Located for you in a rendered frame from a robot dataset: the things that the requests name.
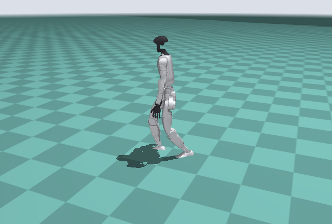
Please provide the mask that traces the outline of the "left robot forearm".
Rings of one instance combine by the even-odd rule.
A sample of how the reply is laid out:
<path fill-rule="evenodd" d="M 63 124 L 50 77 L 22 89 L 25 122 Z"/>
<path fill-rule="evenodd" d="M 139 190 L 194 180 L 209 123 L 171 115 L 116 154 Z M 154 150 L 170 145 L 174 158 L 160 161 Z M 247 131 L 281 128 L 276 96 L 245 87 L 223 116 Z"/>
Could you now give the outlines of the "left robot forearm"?
<path fill-rule="evenodd" d="M 163 94 L 164 94 L 165 88 L 164 88 L 164 82 L 163 80 L 158 80 L 158 95 L 157 95 L 157 100 L 156 104 L 160 105 L 162 99 L 163 99 Z"/>

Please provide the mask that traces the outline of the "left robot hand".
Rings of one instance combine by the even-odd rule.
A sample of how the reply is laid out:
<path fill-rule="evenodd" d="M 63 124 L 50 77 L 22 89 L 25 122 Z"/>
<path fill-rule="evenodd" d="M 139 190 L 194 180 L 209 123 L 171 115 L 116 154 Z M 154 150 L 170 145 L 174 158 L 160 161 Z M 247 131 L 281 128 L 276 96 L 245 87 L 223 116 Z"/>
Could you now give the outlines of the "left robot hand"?
<path fill-rule="evenodd" d="M 155 106 L 151 110 L 151 113 L 153 112 L 153 117 L 154 117 L 154 114 L 155 114 L 155 118 L 156 118 L 156 114 L 157 114 L 157 118 L 158 118 L 158 114 L 159 114 L 159 118 L 161 118 L 160 117 L 160 112 L 161 112 L 160 106 L 161 106 L 161 104 L 162 104 L 162 101 L 161 101 L 160 105 L 156 104 L 156 102 L 155 102 Z"/>

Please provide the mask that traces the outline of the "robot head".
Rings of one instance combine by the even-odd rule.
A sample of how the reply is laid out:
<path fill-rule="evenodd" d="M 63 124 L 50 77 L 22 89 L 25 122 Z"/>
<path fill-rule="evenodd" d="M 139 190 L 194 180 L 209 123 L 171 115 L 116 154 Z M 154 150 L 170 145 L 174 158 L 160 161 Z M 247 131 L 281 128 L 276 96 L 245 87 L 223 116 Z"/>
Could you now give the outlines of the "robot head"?
<path fill-rule="evenodd" d="M 161 52 L 164 55 L 169 55 L 165 49 L 160 49 L 160 45 L 164 45 L 164 43 L 168 42 L 168 39 L 165 36 L 158 36 L 154 39 L 154 43 L 157 45 L 157 52 Z"/>

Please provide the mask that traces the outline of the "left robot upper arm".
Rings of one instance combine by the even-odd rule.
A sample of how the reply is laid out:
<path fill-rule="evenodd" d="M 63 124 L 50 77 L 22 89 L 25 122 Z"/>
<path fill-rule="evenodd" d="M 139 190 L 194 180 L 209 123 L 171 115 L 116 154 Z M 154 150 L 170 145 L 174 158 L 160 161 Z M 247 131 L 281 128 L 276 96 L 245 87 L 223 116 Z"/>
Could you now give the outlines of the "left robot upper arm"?
<path fill-rule="evenodd" d="M 163 80 L 163 82 L 164 82 L 164 85 L 167 82 L 167 65 L 168 65 L 168 61 L 166 58 L 159 59 L 160 76 L 161 76 L 161 80 Z"/>

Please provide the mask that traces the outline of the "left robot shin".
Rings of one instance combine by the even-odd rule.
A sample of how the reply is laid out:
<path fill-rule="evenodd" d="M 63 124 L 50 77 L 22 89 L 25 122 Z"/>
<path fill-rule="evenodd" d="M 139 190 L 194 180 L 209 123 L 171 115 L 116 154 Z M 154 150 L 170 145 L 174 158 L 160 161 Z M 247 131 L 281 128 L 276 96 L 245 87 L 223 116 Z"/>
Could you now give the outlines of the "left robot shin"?
<path fill-rule="evenodd" d="M 169 138 L 170 137 L 170 138 Z M 190 153 L 188 148 L 185 146 L 184 141 L 180 138 L 180 136 L 176 133 L 176 131 L 170 131 L 168 139 L 175 144 L 178 148 L 183 150 L 184 152 Z"/>

